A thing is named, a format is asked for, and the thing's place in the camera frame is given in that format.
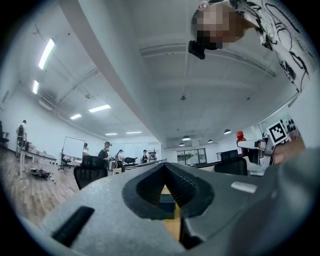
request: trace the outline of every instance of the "whiteboard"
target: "whiteboard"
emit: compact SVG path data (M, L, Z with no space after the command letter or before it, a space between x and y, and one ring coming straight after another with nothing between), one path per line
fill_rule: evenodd
M84 145L84 140L65 137L63 144L63 154L70 157L82 159Z

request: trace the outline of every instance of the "window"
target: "window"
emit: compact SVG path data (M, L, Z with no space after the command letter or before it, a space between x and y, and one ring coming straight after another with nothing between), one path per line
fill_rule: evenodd
M205 148L177 151L176 156L178 164L185 166L207 163Z

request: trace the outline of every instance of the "hand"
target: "hand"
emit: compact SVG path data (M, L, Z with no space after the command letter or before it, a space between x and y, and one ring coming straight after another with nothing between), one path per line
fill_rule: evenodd
M273 163L282 164L289 158L301 153L305 148L302 138L297 138L285 144L278 145L273 152Z

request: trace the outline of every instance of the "ceiling light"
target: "ceiling light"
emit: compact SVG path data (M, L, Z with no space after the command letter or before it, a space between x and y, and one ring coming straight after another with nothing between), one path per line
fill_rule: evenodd
M39 83L36 80L34 80L33 90L32 90L34 94L37 94L38 87L39 87Z
M42 69L42 70L44 69L47 58L48 58L48 56L54 46L55 46L54 41L52 41L52 39L50 39L49 42L47 43L43 53L42 53L42 56L41 56L41 59L40 59L39 65L38 65L40 69Z
M191 138L189 136L183 136L182 140L183 141L189 141L189 140L191 140Z
M130 131L130 132L126 132L126 134L141 134L142 131Z
M106 109L110 109L110 108L111 108L111 107L107 104L107 105L98 106L98 107L89 109L89 111L90 111L91 113L93 113L93 112L97 112L97 111L100 111L100 110L106 110Z
M74 116L71 116L70 118L71 118L71 119L76 119L76 118L79 118L79 117L82 117L82 115L76 114L76 115L74 115Z

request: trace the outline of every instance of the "white ceiling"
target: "white ceiling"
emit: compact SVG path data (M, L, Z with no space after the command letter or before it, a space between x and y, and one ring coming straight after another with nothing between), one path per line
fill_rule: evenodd
M255 31L225 50L207 51L205 60L187 52L194 0L124 0L141 57L152 76L150 84L160 102L167 147L176 148L184 135L215 142L224 129L253 125L284 104L295 93L274 52L260 45ZM73 33L59 4L37 14L24 31L21 81L56 106L61 115L98 135L148 129L100 74ZM46 42L55 46L44 70L38 62ZM109 104L111 109L88 109Z

